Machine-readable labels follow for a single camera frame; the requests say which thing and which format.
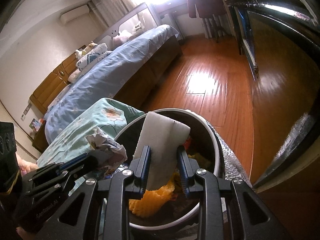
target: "crumpled paper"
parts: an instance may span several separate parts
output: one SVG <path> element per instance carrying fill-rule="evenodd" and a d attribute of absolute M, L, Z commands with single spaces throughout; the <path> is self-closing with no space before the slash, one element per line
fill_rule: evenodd
<path fill-rule="evenodd" d="M 105 175 L 113 173 L 121 163 L 128 159 L 124 146 L 109 137 L 99 127 L 94 134 L 87 135 L 86 139 L 92 149 L 101 150 L 108 155 L 98 168 L 99 170 L 104 169 Z"/>

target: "wooden floor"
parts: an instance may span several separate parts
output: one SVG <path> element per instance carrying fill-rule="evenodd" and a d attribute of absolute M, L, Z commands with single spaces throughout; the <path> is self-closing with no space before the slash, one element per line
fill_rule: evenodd
<path fill-rule="evenodd" d="M 143 110 L 189 109 L 207 119 L 250 174 L 253 149 L 252 103 L 245 56 L 232 37 L 197 37 L 181 46 L 159 86 Z"/>

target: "blue bedspread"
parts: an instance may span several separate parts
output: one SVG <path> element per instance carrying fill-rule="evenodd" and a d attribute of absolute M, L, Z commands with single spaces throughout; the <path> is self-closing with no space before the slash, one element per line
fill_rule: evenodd
<path fill-rule="evenodd" d="M 173 35 L 161 25 L 115 49 L 78 79 L 46 115 L 45 135 L 49 144 L 80 114 L 101 98 L 113 98 L 121 87 Z"/>

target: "white foam block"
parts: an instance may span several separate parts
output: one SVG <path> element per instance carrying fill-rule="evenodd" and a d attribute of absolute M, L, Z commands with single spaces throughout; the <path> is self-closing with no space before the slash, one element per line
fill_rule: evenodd
<path fill-rule="evenodd" d="M 149 112 L 143 123 L 134 159 L 140 158 L 145 145 L 151 148 L 147 190 L 166 185 L 177 165 L 177 148 L 185 143 L 190 127 L 169 117 Z"/>

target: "triangular cutout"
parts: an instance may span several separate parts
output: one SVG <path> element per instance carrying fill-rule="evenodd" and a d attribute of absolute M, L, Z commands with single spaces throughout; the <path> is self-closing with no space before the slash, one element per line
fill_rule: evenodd
<path fill-rule="evenodd" d="M 79 196 L 70 204 L 67 210 L 59 217 L 59 221 L 61 223 L 71 226 L 75 226 L 77 224 L 84 196 L 84 193 L 80 193 Z"/>
<path fill-rule="evenodd" d="M 247 192 L 243 193 L 244 203 L 247 208 L 249 220 L 252 225 L 258 225 L 268 221 L 267 215 L 263 210 L 255 203 Z"/>

